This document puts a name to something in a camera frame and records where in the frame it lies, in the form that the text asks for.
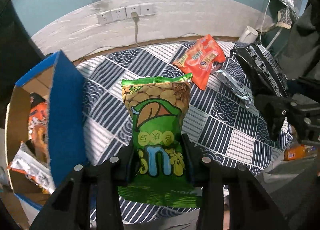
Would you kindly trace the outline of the silver foil snack packet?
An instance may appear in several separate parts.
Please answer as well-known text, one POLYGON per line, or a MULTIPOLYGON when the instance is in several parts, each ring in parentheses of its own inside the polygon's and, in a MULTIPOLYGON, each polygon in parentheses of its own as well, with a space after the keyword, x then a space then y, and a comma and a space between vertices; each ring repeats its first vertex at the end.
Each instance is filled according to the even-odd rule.
POLYGON ((249 108, 253 102, 252 94, 245 89, 232 75, 230 75, 225 69, 220 68, 214 72, 214 75, 227 86, 233 94, 235 94, 245 105, 245 108, 249 108))

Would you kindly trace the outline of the green peanut snack bag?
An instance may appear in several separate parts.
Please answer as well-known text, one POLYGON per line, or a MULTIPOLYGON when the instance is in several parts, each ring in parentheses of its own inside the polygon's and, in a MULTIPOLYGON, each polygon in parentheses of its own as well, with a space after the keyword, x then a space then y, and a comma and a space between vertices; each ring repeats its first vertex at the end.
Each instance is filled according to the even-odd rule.
POLYGON ((119 187, 124 199, 157 206, 195 208, 200 190, 187 181, 187 157, 180 136, 188 112, 193 75, 143 77, 121 81, 132 119, 139 163, 131 183, 119 187))

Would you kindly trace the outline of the orange black squid snack bag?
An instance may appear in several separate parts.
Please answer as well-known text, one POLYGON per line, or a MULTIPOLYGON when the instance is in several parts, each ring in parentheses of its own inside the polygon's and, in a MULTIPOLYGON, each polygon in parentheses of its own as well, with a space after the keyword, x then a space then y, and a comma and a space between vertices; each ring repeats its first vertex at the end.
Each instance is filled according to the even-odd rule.
POLYGON ((28 118, 28 135, 33 147, 31 151, 42 162, 48 160, 47 101, 37 93, 30 93, 30 113, 28 118))

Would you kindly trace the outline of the white wall socket strip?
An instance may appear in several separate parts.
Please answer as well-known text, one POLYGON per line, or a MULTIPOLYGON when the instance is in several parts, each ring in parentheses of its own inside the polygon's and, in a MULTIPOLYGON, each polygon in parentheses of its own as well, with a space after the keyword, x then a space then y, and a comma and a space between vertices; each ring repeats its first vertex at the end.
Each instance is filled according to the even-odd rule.
POLYGON ((101 25, 110 24, 117 21, 123 21, 135 16, 149 16, 156 13, 153 3, 141 3, 120 8, 107 10, 97 14, 98 23, 101 25))

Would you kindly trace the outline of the orange green snack bag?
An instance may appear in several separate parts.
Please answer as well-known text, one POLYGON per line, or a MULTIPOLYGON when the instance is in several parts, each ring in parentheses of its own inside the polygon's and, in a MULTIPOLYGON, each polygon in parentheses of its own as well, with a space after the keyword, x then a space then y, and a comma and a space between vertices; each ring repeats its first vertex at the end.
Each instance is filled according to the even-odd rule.
POLYGON ((44 189, 46 193, 53 194, 55 184, 50 169, 33 155, 25 142, 21 142, 19 150, 8 165, 8 169, 24 174, 29 180, 44 189))

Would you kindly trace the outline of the red orange snack bag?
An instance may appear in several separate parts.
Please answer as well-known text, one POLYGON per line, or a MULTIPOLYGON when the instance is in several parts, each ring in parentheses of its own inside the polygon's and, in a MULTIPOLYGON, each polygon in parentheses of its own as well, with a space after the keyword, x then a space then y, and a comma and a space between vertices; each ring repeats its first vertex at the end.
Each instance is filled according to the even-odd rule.
POLYGON ((181 57, 173 62, 185 74, 193 74, 193 82, 205 90, 214 62, 223 63, 225 54, 210 34, 201 37, 181 57))

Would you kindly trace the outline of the blue cardboard box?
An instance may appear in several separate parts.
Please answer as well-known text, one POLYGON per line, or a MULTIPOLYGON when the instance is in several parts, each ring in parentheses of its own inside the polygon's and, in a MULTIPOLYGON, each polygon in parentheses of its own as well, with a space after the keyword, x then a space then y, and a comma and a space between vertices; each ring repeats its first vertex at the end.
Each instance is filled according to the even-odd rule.
POLYGON ((30 94, 37 93, 48 103, 44 150, 48 153, 54 192, 40 207, 32 229, 89 229, 83 85, 83 75, 58 51, 22 76, 12 92, 5 127, 8 161, 13 160, 21 142, 29 137, 30 94))

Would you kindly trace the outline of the white cup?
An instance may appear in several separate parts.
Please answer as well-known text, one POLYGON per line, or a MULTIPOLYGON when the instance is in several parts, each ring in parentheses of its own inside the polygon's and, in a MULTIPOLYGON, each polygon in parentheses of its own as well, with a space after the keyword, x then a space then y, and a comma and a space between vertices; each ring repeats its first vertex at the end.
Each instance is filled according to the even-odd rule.
POLYGON ((257 39, 258 35, 259 35, 258 32, 254 28, 252 28, 250 26, 247 26, 244 29, 243 33, 240 35, 238 41, 241 42, 241 43, 250 44, 250 43, 255 42, 255 40, 257 39))

